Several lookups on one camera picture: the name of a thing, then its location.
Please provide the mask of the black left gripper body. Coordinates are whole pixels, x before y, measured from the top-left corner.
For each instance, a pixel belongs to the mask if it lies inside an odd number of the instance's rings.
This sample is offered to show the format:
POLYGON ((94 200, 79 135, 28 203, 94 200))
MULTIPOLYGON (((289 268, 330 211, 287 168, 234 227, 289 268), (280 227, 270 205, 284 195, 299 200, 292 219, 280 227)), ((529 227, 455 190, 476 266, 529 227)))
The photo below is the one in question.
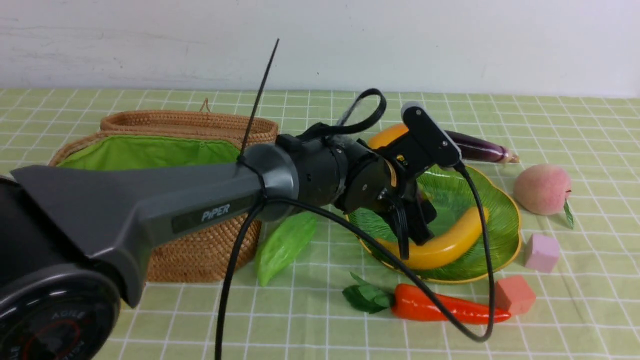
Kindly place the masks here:
POLYGON ((381 218, 397 239, 397 258, 409 259, 411 245, 424 245, 434 237, 429 223, 437 216, 418 183, 419 174, 400 153, 382 153, 366 145, 346 145, 345 191, 336 207, 346 215, 365 208, 381 218))

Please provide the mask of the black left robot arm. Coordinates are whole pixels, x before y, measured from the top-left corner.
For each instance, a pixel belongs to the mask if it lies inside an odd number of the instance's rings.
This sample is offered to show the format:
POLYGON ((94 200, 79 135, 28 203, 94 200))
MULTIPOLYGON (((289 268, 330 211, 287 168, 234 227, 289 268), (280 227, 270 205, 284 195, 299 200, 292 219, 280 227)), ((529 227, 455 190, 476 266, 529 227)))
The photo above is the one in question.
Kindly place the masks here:
POLYGON ((407 236, 406 255, 433 237, 437 213, 417 184, 430 166, 406 140, 372 150, 347 136, 284 134, 236 162, 13 170, 1 178, 1 358, 93 358, 120 301, 139 303, 153 249, 238 215, 365 208, 407 236))

